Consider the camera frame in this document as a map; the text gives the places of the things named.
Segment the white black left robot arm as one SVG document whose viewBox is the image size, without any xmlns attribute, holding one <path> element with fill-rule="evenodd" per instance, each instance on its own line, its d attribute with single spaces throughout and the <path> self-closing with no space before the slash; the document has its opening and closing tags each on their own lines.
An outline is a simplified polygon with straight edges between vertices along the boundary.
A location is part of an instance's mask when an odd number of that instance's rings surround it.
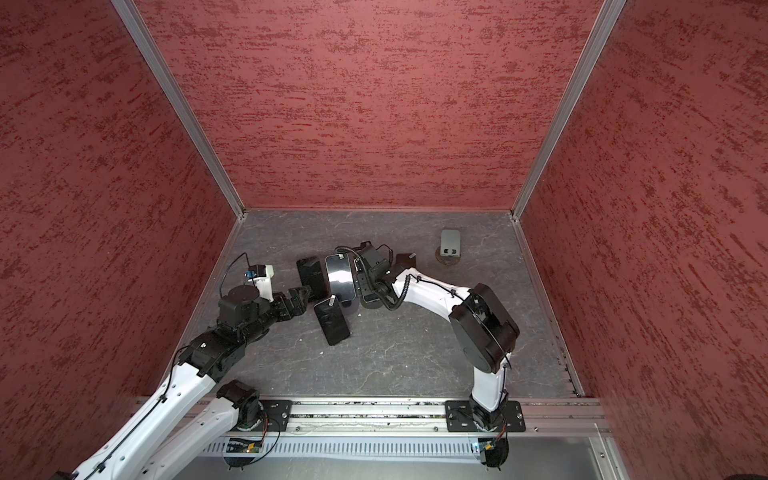
<svg viewBox="0 0 768 480">
<path fill-rule="evenodd" d="M 57 471 L 54 478 L 171 479 L 237 425 L 266 429 L 258 392 L 240 381 L 221 381 L 248 345 L 274 324 L 306 312 L 311 289 L 264 297 L 265 286 L 255 281 L 221 296 L 215 326 L 179 350 L 156 392 L 73 472 Z"/>
</svg>

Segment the dark phone with sticker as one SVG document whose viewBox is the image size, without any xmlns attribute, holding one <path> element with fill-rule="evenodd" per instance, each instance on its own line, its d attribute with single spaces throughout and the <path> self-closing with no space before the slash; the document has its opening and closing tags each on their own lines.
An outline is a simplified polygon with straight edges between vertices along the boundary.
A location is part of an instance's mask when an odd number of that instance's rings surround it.
<svg viewBox="0 0 768 480">
<path fill-rule="evenodd" d="M 398 253 L 395 256 L 395 266 L 403 270 L 415 268 L 416 254 L 415 253 Z"/>
</svg>

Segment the green-edged black phone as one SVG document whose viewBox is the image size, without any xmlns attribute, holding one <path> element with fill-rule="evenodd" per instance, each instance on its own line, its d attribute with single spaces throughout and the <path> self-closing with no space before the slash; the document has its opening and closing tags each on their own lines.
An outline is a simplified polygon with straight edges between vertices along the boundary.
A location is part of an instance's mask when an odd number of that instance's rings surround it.
<svg viewBox="0 0 768 480">
<path fill-rule="evenodd" d="M 355 270 L 355 285 L 361 307 L 371 310 L 382 308 L 383 303 L 376 293 L 370 289 L 362 267 L 355 264 Z"/>
</svg>

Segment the grey stand wooden base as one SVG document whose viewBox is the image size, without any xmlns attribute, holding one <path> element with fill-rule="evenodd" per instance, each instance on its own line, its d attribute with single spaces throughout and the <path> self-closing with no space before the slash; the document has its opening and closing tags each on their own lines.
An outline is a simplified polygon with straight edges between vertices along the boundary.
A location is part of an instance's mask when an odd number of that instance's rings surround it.
<svg viewBox="0 0 768 480">
<path fill-rule="evenodd" d="M 456 229 L 443 229 L 440 244 L 435 250 L 437 261 L 445 266 L 457 265 L 461 260 L 461 232 Z"/>
</svg>

